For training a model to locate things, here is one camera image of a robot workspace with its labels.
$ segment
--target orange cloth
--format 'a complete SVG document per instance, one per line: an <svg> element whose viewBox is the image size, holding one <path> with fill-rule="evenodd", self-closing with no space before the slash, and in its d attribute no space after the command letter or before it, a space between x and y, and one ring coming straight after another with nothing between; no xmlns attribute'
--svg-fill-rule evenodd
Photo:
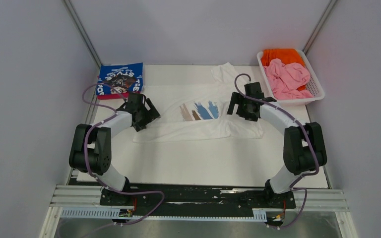
<svg viewBox="0 0 381 238"><path fill-rule="evenodd" d="M269 66L269 63L273 59L280 59L283 64L289 63L299 63L302 66L305 66L302 58L299 53L295 49L268 49L263 50L263 56L260 59L263 66ZM302 91L305 90L306 86L303 85L299 87L297 90Z"/></svg>

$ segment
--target gray wall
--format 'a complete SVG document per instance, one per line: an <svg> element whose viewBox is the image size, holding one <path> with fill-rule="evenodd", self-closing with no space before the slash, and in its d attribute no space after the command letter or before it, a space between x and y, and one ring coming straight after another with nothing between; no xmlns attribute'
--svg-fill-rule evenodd
<svg viewBox="0 0 381 238"><path fill-rule="evenodd" d="M257 65L302 49L328 0L72 0L103 64Z"/></svg>
<svg viewBox="0 0 381 238"><path fill-rule="evenodd" d="M381 237L381 1L340 1L308 58L325 98L331 181L344 189L360 237Z"/></svg>
<svg viewBox="0 0 381 238"><path fill-rule="evenodd" d="M0 0L0 238L38 236L95 75L62 1Z"/></svg>

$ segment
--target purple cable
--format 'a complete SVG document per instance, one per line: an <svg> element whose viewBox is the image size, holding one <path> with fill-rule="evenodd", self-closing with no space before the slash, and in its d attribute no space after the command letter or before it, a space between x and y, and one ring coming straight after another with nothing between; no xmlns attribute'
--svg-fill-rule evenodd
<svg viewBox="0 0 381 238"><path fill-rule="evenodd" d="M313 176L313 175L317 175L319 173L319 162L318 162L318 159L316 157L316 153L313 149L313 146L312 146L312 143L310 142L309 140L309 136L308 136L308 133L306 132L306 129L303 127L302 123L299 122L293 115L291 115L288 111L272 104L272 103L269 103L269 102L266 102L266 101L263 101L263 100L260 100L260 99L257 99L257 98L253 98L253 97L249 97L247 95L245 95L243 92L240 91L240 89L238 88L237 86L237 79L240 77L240 76L247 76L249 78L249 82L252 80L251 77L247 74L247 73L241 73L239 75L236 76L236 78L234 79L234 86L236 87L236 90L240 93L240 95L242 95L244 98L247 98L249 100L252 100L252 101L255 101L255 102L260 102L260 103L263 103L263 104L266 104L270 107L273 107L277 110L279 110L280 112L284 113L286 116L288 116L292 121L294 121L297 125L299 125L299 127L302 129L302 132L303 132L303 135L305 136L305 139L306 139L306 142L308 144L308 147L309 147L309 150L310 152L312 153L312 156L313 156L313 160L315 162L315 171L313 173L308 173L308 174L301 174L296 180L294 180L291 184L290 184L290 189L292 191L298 191L298 190L304 190L305 191L305 198L303 199L303 204L302 204L302 207L300 208L300 211L299 213L297 214L296 218L294 218L294 220L292 222L290 222L289 224L285 225L285 226L280 226L280 227L275 227L275 226L271 226L275 229L284 229L284 228L287 228L287 227L290 227L292 226L300 217L304 207L305 207L305 204L306 204L306 200L307 200L307 197L308 197L308 191L306 188L293 188L294 185L296 185L302 178L306 177L306 176Z"/></svg>
<svg viewBox="0 0 381 238"><path fill-rule="evenodd" d="M85 135L85 139L84 139L84 157L85 157L85 165L86 165L86 167L87 167L88 174L89 174L90 176L92 176L93 178L95 178L95 179L97 180L97 182L99 182L104 188L106 188L106 189L108 189L108 190L111 190L111 191L114 191L114 192L116 192L116 193L118 193L118 194L121 194L121 195L145 195L145 194L155 194L155 193L158 193L158 194L161 194L161 200L160 200L160 202L159 202L159 203L158 203L158 204L157 204L151 211L149 211L147 214L145 214L143 217L141 217L141 218L139 218L139 219L137 219L137 220L134 220L134 221L132 221L132 222L128 222L128 223L109 223L109 224L106 224L106 225L104 225L104 226L101 226L101 227L99 227L99 228L93 230L92 232L90 232L90 233L88 233L88 234L82 236L81 238L87 237L87 236L93 234L93 233L96 232L96 231L99 231L99 230L104 229L104 228L109 227L109 226L114 226L114 225L116 225L116 224L119 224L119 225L121 225L121 226L127 226L127 225L133 225L133 224L136 224L136 223L138 223L138 222L144 220L145 218L147 218L149 215L151 215L151 213L153 213L153 212L155 211L155 209L157 209L157 208L163 203L163 201L164 201L164 197L165 197L165 196L164 196L164 193L163 193L162 191L123 192L123 191L116 190L116 189L114 189L114 188L108 186L107 184L105 184L105 183L104 183L103 181L101 181L100 179L98 179L98 178L91 172L90 162L89 162L89 159L88 159L88 147L87 147L87 141L88 141L88 138L89 138L89 136L90 136L90 134L91 134L91 131L92 131L94 128L96 128L96 127L98 127L98 126L100 126L100 125L102 125L102 124L104 124L104 123L110 121L111 119L115 118L115 117L116 117L116 113L117 113L116 109L114 109L114 108L112 108L112 107L110 107L110 106L106 106L106 105L102 105L102 104L98 104L98 103L92 103L92 102L89 102L89 101L85 100L85 93L86 93L90 88L92 88L92 87L94 87L94 86L97 86L97 85L105 85L105 86L110 87L110 88L111 88L112 90L114 90L114 91L115 91L121 98L123 98L123 99L126 101L126 98L125 98L121 93L119 93L117 90L113 89L110 85L107 85L107 84L104 84L104 83L95 83L95 84L93 84L93 85L90 85L90 86L87 87L87 88L84 90L84 92L82 93L82 100L83 100L83 102L88 103L88 104L93 105L93 106L99 106L99 107L103 107L103 108L110 109L110 110L112 110L112 111L115 113L115 114L113 114L112 116L110 116L110 117L104 119L103 121L100 121L100 122L98 122L98 123L92 125L91 128L87 131L87 133L86 133L86 135Z"/></svg>

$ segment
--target purple hose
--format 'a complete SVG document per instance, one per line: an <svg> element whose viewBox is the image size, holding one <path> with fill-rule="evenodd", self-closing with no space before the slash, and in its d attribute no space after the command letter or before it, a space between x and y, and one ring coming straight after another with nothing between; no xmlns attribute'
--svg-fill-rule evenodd
<svg viewBox="0 0 381 238"><path fill-rule="evenodd" d="M105 184L103 181L101 181L100 179L98 179L98 178L91 172L90 162L89 162L89 159L88 159L88 148L87 148L87 141L88 141L88 138L89 138L89 136L90 136L90 134L91 134L91 131L92 131L94 128L96 128L96 127L98 127L98 126L100 126L100 125L102 125L102 124L104 124L104 123L110 121L111 119L115 118L115 117L116 117L116 112L117 112L116 109L114 109L114 108L112 108L112 107L110 107L110 106L106 106L106 105L102 105L102 104L98 104L98 103L92 103L92 102L89 102L89 101L85 100L85 93L86 93L90 88L92 88L92 87L94 87L94 86L97 86L97 85L105 85L105 86L108 86L108 87L112 88L111 86L109 86L109 85L107 85L107 84L104 84L104 83L96 83L96 84L90 85L90 86L87 87L87 88L84 90L84 92L82 93L82 100L83 100L85 103L88 103L88 104L93 105L93 106L99 106L99 107L103 107L103 108L110 109L110 110L112 110L115 114L113 114L112 116L110 116L110 117L104 119L103 121L100 121L100 122L98 122L98 123L92 125L91 128L87 131L87 133L86 133L86 135L85 135L85 139L84 139L84 157L85 157L85 165L86 165L86 167L87 167L88 174L89 174L90 176L92 176L93 178L95 178L95 179L97 180L97 182L99 182L103 187L105 187L106 189L109 189L109 190L111 190L111 191L114 191L114 192L116 192L116 193L118 193L118 194L122 194L122 195L145 195L145 194L155 194L155 193L161 194L161 200L160 200L160 202L159 202L159 203L158 203L158 204L157 204L151 211L149 211L147 214L145 214L143 217L141 217L141 218L139 218L139 219L137 219L137 220L134 220L134 221L132 221L132 222L118 223L119 225L122 225L122 226L133 225L133 224L136 224L136 223L138 223L138 222L144 220L144 219L147 218L149 215L151 215L151 213L154 212L155 209L157 209L157 208L163 203L163 201L164 201L164 197L165 197L165 196L164 196L164 193L163 193L162 191L122 192L122 191L116 190L116 189L114 189L114 188L112 188L112 187L110 187L110 186L107 186L107 184ZM113 89L113 88L112 88L112 90L114 90L118 95L120 95L121 98L123 98L123 99L126 101L125 97L124 97L121 93L119 93L117 90L115 90L115 89ZM96 231L99 231L99 230L101 230L101 229L104 229L104 228L106 228L106 227L113 226L113 225L115 225L115 224L114 224L114 223L110 223L110 224L106 224L106 225L104 225L104 226L101 226L101 227L99 227L99 228L93 230L92 232L86 234L85 236L82 236L81 238L87 237L87 236L91 235L92 233L94 233L94 232L96 232Z"/></svg>
<svg viewBox="0 0 381 238"><path fill-rule="evenodd" d="M312 146L312 143L310 142L309 140L309 136L306 132L306 129L303 127L302 123L299 122L293 115L291 115L288 111L272 104L272 103L269 103L269 102L266 102L266 101L263 101L263 100L260 100L260 99L256 99L256 98L252 98L252 97L249 97L247 95L245 95L243 92L240 91L240 89L237 87L237 79L240 77L240 76L247 76L249 78L249 82L252 80L251 77L247 74L247 73L241 73L239 75L236 76L236 78L234 79L234 86L236 87L236 90L240 93L240 95L242 95L244 98L247 98L249 100L252 100L252 101L255 101L255 102L260 102L260 103L263 103L263 104L266 104L270 107L273 107L277 110L279 110L280 112L284 113L286 116L288 116L291 120L293 120L297 125L299 125L299 127L302 129L302 132L303 132L303 135L305 136L305 139L306 139L306 142L308 144L308 147L309 147L309 150L310 152L312 153L312 156L313 156L313 160L315 162L315 171L313 173L308 173L308 174L301 174L296 180L294 180L291 184L290 184L290 189L292 191L298 191L298 190L304 190L305 191L305 198L303 199L303 204L302 204L302 207L300 208L300 211L299 213L297 214L296 218L290 222L289 224L285 225L285 226L280 226L279 228L280 229L284 229L284 228L287 228L287 227L290 227L292 226L300 217L304 207L305 207L305 204L306 204L306 200L307 200L307 197L308 197L308 191L306 188L293 188L294 185L296 185L302 178L306 177L306 176L313 176L313 175L317 175L319 173L319 162L318 162L318 159L316 157L316 153L313 149L313 146Z"/></svg>

